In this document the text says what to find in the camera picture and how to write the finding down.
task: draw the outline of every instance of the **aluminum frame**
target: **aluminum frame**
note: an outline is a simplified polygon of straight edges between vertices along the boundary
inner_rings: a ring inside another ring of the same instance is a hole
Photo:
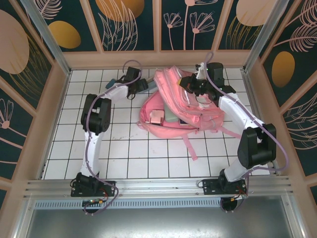
[[[184,199],[199,200],[209,198],[215,200],[228,195],[204,195],[203,189],[197,187],[197,183],[208,178],[165,178],[165,179],[117,179],[119,188],[118,201],[140,200],[140,199]],[[95,197],[71,197],[71,180],[30,180],[27,183],[24,197],[23,209],[15,225],[15,232],[11,238],[24,238],[31,222],[35,204],[37,201],[81,201],[94,199]],[[293,200],[293,190],[287,176],[251,176],[249,185],[249,196],[281,196],[285,207],[287,219],[293,236],[306,238],[306,230],[298,216],[298,210]]]
[[[269,17],[266,20],[263,28],[261,29],[256,41],[254,42],[250,54],[245,62],[244,69],[245,72],[250,72],[255,61],[258,59],[261,50],[269,39],[271,33],[276,27],[280,15],[286,9],[289,0],[276,0],[276,3],[271,11]]]
[[[202,179],[208,178],[163,178],[163,179],[116,179],[119,189],[118,199],[133,198],[173,198],[173,197],[231,197],[227,195],[204,195],[203,189],[197,186]],[[63,180],[30,180],[24,192],[24,200],[44,199],[82,199],[70,196],[70,179]],[[287,176],[251,176],[249,196],[284,195],[292,193]]]
[[[52,36],[46,22],[44,21],[40,12],[38,11],[38,8],[35,5],[35,2],[30,0],[20,0],[20,2],[24,6],[27,14],[29,14],[34,25],[36,26],[37,30],[39,31],[39,33],[45,40],[47,46],[51,50],[51,53],[54,55],[56,61],[59,63],[64,73],[66,75],[69,75],[70,67],[66,62],[63,52],[61,51],[60,47],[56,43],[54,37]]]

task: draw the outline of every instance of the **wooden panel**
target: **wooden panel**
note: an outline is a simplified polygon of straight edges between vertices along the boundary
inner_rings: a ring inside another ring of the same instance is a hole
[[[213,62],[221,62],[226,67],[242,67],[249,51],[215,52]],[[108,52],[104,54],[67,53],[65,58],[72,69],[105,69],[122,68],[130,59],[138,60],[143,67],[148,66],[193,66],[204,61],[206,52],[167,51],[167,52]]]
[[[307,183],[315,182],[314,180],[316,180],[316,178],[308,178],[303,174],[292,139],[288,133],[283,116],[279,112],[279,106],[265,70],[259,60],[257,60],[250,71],[250,78],[264,122],[272,123],[276,127],[277,139],[282,144],[289,157],[289,167],[287,170],[283,171],[282,174],[290,177],[296,201],[310,234],[317,234],[317,209],[314,209],[315,203],[313,203],[311,195],[307,189]],[[279,148],[277,148],[276,151],[276,160],[280,167],[285,165],[285,158]]]
[[[65,80],[64,72],[55,63],[11,181],[10,194],[5,205],[1,208],[0,237],[10,237],[9,234],[11,234],[15,221],[18,219],[27,180],[37,179],[38,171],[43,166],[44,155],[48,149],[49,136],[53,130],[54,117],[57,113]]]

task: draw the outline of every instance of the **black motor joint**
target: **black motor joint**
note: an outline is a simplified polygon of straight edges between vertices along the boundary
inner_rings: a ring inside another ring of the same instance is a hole
[[[119,80],[117,80],[117,82],[118,83],[129,83],[129,82],[135,80],[139,76],[140,72],[141,71],[137,68],[128,67],[126,75],[122,76]],[[128,85],[127,97],[129,97],[130,95],[134,95],[136,93],[142,92],[148,88],[149,88],[149,86],[148,86],[146,79],[144,79],[144,78],[139,79],[139,80],[135,81],[134,83]]]

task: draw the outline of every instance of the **orange circle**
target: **orange circle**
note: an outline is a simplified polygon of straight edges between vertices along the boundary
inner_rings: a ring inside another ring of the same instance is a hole
[[[107,18],[120,22],[130,19],[126,16],[129,14],[128,9],[132,11],[134,18],[140,16],[144,9],[144,0],[96,0],[96,4]]]

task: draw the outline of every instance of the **metal rail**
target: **metal rail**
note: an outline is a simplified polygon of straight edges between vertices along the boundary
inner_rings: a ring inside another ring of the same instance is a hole
[[[227,195],[204,195],[197,186],[202,179],[209,178],[164,178],[164,179],[117,179],[118,199],[131,198],[188,198],[188,197],[230,197]],[[70,196],[71,180],[30,180],[24,192],[25,200],[35,199],[83,199]],[[249,196],[285,195],[292,193],[287,176],[251,176]]]

